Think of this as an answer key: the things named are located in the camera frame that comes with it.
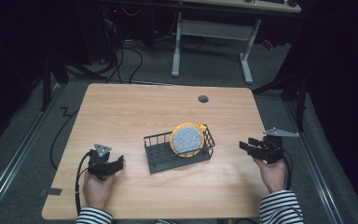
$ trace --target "gray carpet floor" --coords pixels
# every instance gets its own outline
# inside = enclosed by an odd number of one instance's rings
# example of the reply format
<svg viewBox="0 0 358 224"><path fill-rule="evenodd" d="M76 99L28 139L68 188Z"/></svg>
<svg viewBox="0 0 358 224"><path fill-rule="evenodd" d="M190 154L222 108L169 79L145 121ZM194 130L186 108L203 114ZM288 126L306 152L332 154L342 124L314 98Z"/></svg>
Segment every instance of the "gray carpet floor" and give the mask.
<svg viewBox="0 0 358 224"><path fill-rule="evenodd" d="M119 73L121 81L127 83L132 72L142 59L142 65L133 75L132 85L143 83L160 83L188 86L220 86L255 89L272 81L285 58L290 45L266 49L254 45L249 57L250 69L254 84L246 85L241 71L238 54L244 43L227 42L210 39L208 42L185 43L182 50L180 76L172 77L172 41L159 41L153 46L128 41L125 46L137 50L141 56L129 49L123 52L123 64ZM89 66L96 71L104 65ZM49 161L52 149L53 160L59 164L66 141L72 130L76 117L71 119L54 139L62 125L68 120L64 116L63 107L68 108L67 114L74 113L81 105L83 96L90 83L101 82L79 75L71 75L67 85L55 86L54 102L50 110L41 113L42 85L34 89L30 99L17 111L10 125L0 138L0 177L12 162L12 158L24 147L23 140L40 116L43 122L33 135L32 141L25 146L25 159L19 161L19 169L13 171L7 189L0 197L0 223L74 223L73 220L45 220L41 216L48 189L55 175ZM119 83L115 74L110 83ZM267 91L255 95L255 100L263 120L265 129L276 127L288 132L298 132L293 123L291 108L296 102L282 102L280 91ZM334 223L331 220L325 200L318 189L318 180L312 174L307 157L310 155L304 146L310 148L311 156L317 161L317 169L331 193L337 207L340 221L336 223L358 223L358 199L337 161L334 152L324 137L323 129L315 115L312 102L307 96L307 109L304 115L304 138L284 138L283 146L290 152L293 163L293 191L302 207L305 223Z"/></svg>

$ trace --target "dark background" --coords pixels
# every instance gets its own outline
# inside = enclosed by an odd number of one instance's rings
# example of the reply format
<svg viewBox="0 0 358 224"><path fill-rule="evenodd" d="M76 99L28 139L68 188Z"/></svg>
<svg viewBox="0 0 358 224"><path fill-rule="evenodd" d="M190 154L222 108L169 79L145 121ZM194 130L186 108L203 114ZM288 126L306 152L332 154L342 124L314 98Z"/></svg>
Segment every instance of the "dark background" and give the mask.
<svg viewBox="0 0 358 224"><path fill-rule="evenodd" d="M0 1L0 134L42 77L48 50L83 64L108 58L100 32L101 5ZM310 73L307 91L326 138L358 194L358 1L300 1L300 5L303 15L327 16L333 22L301 26L295 21L263 20L256 43L267 39L273 45L293 45L277 79ZM122 13L113 17L121 35L152 45L160 37L155 30L169 32L174 12L149 8L135 17Z"/></svg>

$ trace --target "striped sleeve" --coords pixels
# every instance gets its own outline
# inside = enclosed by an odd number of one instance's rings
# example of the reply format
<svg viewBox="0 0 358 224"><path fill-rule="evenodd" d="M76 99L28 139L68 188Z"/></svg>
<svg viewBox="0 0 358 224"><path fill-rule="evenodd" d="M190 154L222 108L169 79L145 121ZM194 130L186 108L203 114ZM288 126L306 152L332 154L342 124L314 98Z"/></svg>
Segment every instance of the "striped sleeve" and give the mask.
<svg viewBox="0 0 358 224"><path fill-rule="evenodd" d="M290 190L271 193L260 203L260 223L303 223L296 195Z"/></svg>
<svg viewBox="0 0 358 224"><path fill-rule="evenodd" d="M112 215L103 210L84 207L80 210L80 215L77 217L76 224L110 224L112 218Z"/></svg>

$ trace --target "person's left hand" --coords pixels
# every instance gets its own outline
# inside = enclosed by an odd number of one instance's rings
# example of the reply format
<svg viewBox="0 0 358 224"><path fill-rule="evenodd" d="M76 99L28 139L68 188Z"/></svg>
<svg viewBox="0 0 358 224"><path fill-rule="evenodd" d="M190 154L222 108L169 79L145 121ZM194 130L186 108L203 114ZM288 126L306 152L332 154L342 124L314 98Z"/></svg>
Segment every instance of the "person's left hand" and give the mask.
<svg viewBox="0 0 358 224"><path fill-rule="evenodd" d="M83 193L89 207L104 210L107 201L110 198L113 182L115 181L115 174L109 175L104 181L91 175L88 171L84 177Z"/></svg>

